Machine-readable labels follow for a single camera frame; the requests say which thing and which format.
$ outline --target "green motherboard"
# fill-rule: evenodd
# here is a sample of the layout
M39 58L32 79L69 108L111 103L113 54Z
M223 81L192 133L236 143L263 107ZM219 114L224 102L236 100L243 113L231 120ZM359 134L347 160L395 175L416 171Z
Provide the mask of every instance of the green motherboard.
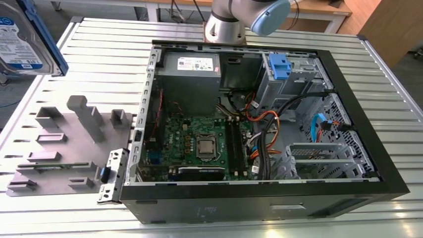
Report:
M168 118L164 145L160 152L149 151L149 179L169 181L172 167L224 168L224 180L249 180L245 141L251 135L251 123L223 118Z

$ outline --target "power supply label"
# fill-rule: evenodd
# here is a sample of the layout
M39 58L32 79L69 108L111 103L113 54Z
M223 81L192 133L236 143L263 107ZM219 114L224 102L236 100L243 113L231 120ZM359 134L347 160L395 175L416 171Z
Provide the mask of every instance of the power supply label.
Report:
M29 44L19 38L15 21L0 16L0 58L17 69L40 69L43 62Z
M213 71L212 58L189 58L177 59L177 70Z

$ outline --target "hard disk drive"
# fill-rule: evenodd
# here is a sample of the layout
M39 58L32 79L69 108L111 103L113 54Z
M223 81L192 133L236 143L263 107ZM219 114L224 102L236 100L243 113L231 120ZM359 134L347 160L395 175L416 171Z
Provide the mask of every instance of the hard disk drive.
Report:
M29 0L0 0L0 72L63 76L67 62Z

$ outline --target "blue clip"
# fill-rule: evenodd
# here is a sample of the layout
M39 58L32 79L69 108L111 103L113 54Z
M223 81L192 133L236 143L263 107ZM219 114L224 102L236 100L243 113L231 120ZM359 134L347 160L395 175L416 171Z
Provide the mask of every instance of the blue clip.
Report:
M275 73L275 80L287 80L291 74L291 62L284 54L269 54L269 64Z

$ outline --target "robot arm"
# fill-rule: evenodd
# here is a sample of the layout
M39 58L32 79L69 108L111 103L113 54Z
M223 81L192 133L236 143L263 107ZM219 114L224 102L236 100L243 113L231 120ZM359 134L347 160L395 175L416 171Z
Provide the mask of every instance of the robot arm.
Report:
M213 0L205 38L212 43L241 44L244 26L267 36L284 22L289 8L288 0Z

